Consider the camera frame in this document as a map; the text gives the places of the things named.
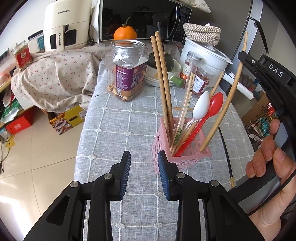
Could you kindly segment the floral white cloth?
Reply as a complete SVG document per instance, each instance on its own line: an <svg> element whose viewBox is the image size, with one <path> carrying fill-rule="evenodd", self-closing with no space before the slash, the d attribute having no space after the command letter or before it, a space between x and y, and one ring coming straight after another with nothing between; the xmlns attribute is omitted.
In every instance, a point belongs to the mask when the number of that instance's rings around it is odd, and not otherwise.
<svg viewBox="0 0 296 241"><path fill-rule="evenodd" d="M63 52L34 54L25 70L15 70L11 89L38 108L63 113L77 105L88 109L97 85L101 56L111 50L111 43L94 44Z"/></svg>

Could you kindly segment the floral microwave cover cloth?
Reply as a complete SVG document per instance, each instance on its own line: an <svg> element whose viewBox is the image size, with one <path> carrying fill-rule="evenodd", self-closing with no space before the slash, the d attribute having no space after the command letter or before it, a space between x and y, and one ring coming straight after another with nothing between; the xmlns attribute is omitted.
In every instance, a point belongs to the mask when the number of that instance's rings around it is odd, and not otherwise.
<svg viewBox="0 0 296 241"><path fill-rule="evenodd" d="M209 6L207 5L207 3L205 2L205 0L179 0L180 2L191 6L193 8L199 9L205 13L210 13L211 10L209 8Z"/></svg>

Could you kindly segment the white plastic spoon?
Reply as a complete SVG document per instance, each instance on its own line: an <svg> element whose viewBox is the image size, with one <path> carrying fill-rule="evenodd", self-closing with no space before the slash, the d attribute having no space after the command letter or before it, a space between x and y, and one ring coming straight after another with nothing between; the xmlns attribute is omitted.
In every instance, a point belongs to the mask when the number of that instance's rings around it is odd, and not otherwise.
<svg viewBox="0 0 296 241"><path fill-rule="evenodd" d="M209 109L209 104L210 104L210 97L209 97L209 92L205 91L204 93L202 93L202 95L199 97L199 99L197 100L194 108L193 108L193 113L192 113L192 120L189 121L180 136L180 140L179 143L181 142L181 140L183 139L183 137L185 136L185 133L187 132L187 130L189 129L189 127L196 121L201 120L206 113L208 112Z"/></svg>

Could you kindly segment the purple label nut jar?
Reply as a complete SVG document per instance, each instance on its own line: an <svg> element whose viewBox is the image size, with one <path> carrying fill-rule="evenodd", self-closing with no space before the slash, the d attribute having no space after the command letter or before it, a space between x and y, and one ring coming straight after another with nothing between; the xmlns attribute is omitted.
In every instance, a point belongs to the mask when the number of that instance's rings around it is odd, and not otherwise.
<svg viewBox="0 0 296 241"><path fill-rule="evenodd" d="M143 89L149 55L145 44L138 40L115 40L111 42L116 65L114 87L107 85L108 91L122 101L131 101Z"/></svg>

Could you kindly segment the red cardboard box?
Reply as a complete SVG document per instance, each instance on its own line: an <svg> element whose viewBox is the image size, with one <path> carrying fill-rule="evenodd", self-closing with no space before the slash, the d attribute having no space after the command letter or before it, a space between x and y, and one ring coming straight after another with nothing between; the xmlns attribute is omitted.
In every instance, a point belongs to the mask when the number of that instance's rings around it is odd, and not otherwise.
<svg viewBox="0 0 296 241"><path fill-rule="evenodd" d="M15 135L33 125L34 108L20 111L19 114L9 123L6 124L6 130Z"/></svg>

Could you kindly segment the dark grey refrigerator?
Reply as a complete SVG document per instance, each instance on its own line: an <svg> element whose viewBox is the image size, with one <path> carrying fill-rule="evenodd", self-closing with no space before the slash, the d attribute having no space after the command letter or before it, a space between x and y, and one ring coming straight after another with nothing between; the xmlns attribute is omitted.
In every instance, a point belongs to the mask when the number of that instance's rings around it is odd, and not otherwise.
<svg viewBox="0 0 296 241"><path fill-rule="evenodd" d="M248 32L247 53L255 59L271 50L270 35L273 28L273 12L263 1L206 1L210 13L193 9L190 23L210 24L221 29L220 41L215 46L232 64L225 70L226 76L236 73L238 53L242 51L244 34Z"/></svg>

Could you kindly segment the grey checked tablecloth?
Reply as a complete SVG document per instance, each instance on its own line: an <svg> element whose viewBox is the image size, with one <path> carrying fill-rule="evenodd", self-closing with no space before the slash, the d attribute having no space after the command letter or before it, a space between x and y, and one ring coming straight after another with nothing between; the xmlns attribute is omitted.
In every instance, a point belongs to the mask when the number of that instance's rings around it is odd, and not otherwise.
<svg viewBox="0 0 296 241"><path fill-rule="evenodd" d="M94 181L131 154L126 194L121 202L111 202L114 240L174 240L178 203L166 200L159 175L154 172L152 144L162 117L161 94L157 87L145 85L132 101L125 102L107 91L107 76L100 63L101 76L89 104L78 146L74 178ZM220 124L228 150L233 177L245 174L254 150L244 125L230 106ZM229 171L222 140L217 131L209 143L211 156L198 161L185 172L202 182L218 180L230 188Z"/></svg>

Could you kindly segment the light bamboo chopstick green print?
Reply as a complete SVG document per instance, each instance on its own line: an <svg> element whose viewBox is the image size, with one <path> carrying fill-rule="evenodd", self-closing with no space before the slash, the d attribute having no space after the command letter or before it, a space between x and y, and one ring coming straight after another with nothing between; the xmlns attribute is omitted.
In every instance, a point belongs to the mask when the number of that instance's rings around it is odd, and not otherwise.
<svg viewBox="0 0 296 241"><path fill-rule="evenodd" d="M172 145L170 147L171 154L176 149L176 146L177 146L177 144L179 142L181 133L183 131L183 126L184 126L184 123L185 123L185 119L186 119L186 116L187 116L189 103L190 103L190 99L191 99L191 95L192 95L194 77L195 77L195 73L192 72L191 75L190 75L190 79L188 81L188 86L187 86L187 90L186 90L186 93L185 93L185 98L184 98L184 101L183 101L183 105L182 105L182 108L181 108L181 115L179 117L179 121L178 121L178 124L177 124L176 132L175 132L175 136L174 136L174 141L173 141L173 143L172 143Z"/></svg>

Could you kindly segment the cream air fryer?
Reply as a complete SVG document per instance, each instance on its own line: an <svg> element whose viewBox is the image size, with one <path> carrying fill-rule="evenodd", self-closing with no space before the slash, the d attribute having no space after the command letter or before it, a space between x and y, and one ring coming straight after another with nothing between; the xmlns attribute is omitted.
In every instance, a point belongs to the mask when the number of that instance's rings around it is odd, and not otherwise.
<svg viewBox="0 0 296 241"><path fill-rule="evenodd" d="M86 46L92 1L51 2L45 10L45 52L63 52Z"/></svg>

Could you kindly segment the pink perforated utensil basket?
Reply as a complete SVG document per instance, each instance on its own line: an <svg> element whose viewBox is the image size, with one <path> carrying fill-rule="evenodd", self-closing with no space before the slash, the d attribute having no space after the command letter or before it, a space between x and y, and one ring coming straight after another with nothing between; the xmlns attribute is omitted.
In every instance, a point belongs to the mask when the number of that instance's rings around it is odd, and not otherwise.
<svg viewBox="0 0 296 241"><path fill-rule="evenodd" d="M152 158L154 162L154 172L159 173L158 167L158 153L159 151L165 151L167 160L171 163L175 163L179 170L187 169L193 166L199 160L210 157L211 151L207 147L203 152L199 151L199 148L203 141L205 140L205 135L203 130L200 130L196 135L195 139L191 144L184 150L184 152L179 157L172 157L170 154L169 142L167 131L164 126L164 118L159 118L159 129L156 133L156 137L152 144Z"/></svg>

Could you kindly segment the lone wooden chopstick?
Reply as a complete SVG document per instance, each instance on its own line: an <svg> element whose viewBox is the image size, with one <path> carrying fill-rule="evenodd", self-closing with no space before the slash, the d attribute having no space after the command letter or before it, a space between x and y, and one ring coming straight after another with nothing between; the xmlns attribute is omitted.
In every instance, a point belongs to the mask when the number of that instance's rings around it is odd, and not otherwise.
<svg viewBox="0 0 296 241"><path fill-rule="evenodd" d="M201 144L201 146L199 148L200 152L203 152L204 149L206 149L206 147L208 146L210 140L213 138L213 135L215 134L215 132L217 131L218 127L220 126L220 124L221 124L221 122L223 120L223 118L224 118L224 116L225 116L225 114L226 114L226 112L227 112L227 110L228 110L228 108L229 108L229 106L231 104L234 93L236 91L236 88L237 88L237 85L238 85L238 82L239 82L239 78L240 78L240 75L241 75L241 72L242 72L242 68L243 68L243 63L239 62L234 82L232 84L232 87L230 89L228 97L227 97L227 99L225 101L225 104L224 104L224 106L222 108L222 111L218 115L217 120L215 121L213 127L211 128L211 130L208 133L207 137L205 138L204 142Z"/></svg>

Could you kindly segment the red plastic spoon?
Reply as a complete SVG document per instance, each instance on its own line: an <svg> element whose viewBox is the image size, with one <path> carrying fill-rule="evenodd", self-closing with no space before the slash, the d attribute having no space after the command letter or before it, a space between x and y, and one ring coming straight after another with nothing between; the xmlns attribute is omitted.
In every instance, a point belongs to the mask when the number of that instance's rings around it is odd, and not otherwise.
<svg viewBox="0 0 296 241"><path fill-rule="evenodd" d="M221 109L223 104L223 94L218 92L214 94L210 99L209 109L206 115L198 122L198 124L192 128L192 125L189 127L189 130L185 133L185 140L182 141L182 145L177 147L177 151L174 154L174 157L179 157L185 151L185 149L191 144L191 142L196 137L197 133L201 130L202 126L208 120L208 118L214 116Z"/></svg>

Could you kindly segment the green kabocha squash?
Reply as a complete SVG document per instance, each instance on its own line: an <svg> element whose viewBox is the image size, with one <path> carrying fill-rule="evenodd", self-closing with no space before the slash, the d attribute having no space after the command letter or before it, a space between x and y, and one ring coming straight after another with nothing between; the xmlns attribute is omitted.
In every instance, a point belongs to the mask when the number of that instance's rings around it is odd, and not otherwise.
<svg viewBox="0 0 296 241"><path fill-rule="evenodd" d="M167 71L168 72L172 71L172 69L173 69L173 67L175 65L174 64L174 59L167 52L165 52L165 61L166 61L166 69L167 69ZM152 68L157 68L153 52L151 54L149 54L149 60L147 62L147 65L152 67Z"/></svg>

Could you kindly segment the white electric cooking pot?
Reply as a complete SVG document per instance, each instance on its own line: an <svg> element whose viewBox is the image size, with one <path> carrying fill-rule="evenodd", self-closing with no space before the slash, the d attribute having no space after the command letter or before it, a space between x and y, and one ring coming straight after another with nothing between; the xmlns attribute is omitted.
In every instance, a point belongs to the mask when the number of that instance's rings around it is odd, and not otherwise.
<svg viewBox="0 0 296 241"><path fill-rule="evenodd" d="M202 57L202 63L212 69L214 77L208 85L209 88L212 88L215 85L217 79L223 71L225 73L222 78L229 84L233 84L234 77L227 74L225 70L228 65L232 65L233 63L224 53L212 45L200 44L190 40L189 38L185 38L185 44L179 61L181 66L184 65L188 52L200 55Z"/></svg>

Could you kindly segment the black microwave oven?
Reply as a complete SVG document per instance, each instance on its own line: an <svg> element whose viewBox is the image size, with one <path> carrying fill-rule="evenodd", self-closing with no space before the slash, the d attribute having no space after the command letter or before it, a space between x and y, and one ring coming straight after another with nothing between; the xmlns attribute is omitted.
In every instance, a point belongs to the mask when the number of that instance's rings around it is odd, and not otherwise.
<svg viewBox="0 0 296 241"><path fill-rule="evenodd" d="M183 25L189 22L192 9L180 1L165 0L105 0L99 5L99 39L113 39L115 31L127 23L138 39L148 40L161 23L164 41L182 43Z"/></svg>

